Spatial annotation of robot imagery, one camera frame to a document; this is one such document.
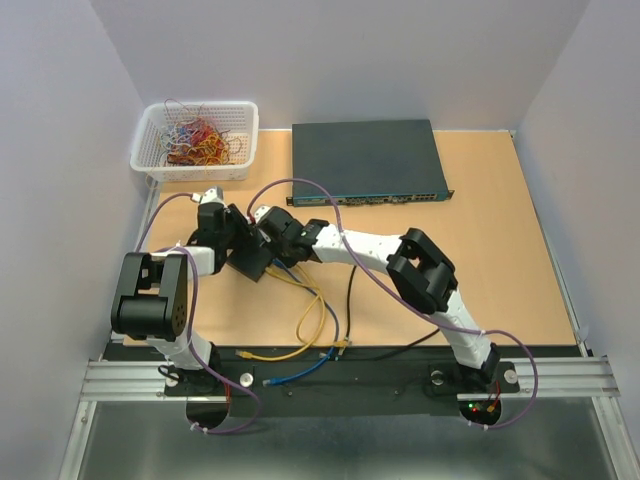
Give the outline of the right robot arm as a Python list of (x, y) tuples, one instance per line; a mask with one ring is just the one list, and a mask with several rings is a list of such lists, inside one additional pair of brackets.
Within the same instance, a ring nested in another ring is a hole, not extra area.
[(394, 288), (386, 291), (412, 312), (427, 315), (444, 334), (466, 387), (482, 390), (495, 380), (496, 347), (464, 304), (454, 264), (423, 231), (377, 235), (326, 220), (303, 224), (275, 206), (258, 208), (253, 220), (265, 246), (283, 263), (339, 263), (358, 266), (369, 276), (387, 275)]

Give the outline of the small black network switch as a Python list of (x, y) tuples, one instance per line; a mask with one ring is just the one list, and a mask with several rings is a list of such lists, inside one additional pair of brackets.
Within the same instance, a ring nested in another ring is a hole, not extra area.
[(268, 248), (251, 246), (234, 250), (228, 263), (246, 278), (258, 282), (273, 260), (274, 255)]

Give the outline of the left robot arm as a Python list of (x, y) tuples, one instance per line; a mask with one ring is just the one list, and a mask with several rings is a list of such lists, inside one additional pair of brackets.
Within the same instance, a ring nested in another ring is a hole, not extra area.
[(262, 237), (236, 205), (198, 206), (197, 228), (187, 244), (125, 255), (111, 311), (114, 332), (154, 346), (199, 393), (215, 392), (223, 371), (216, 347), (193, 328), (188, 284), (230, 265), (258, 281), (271, 262)]

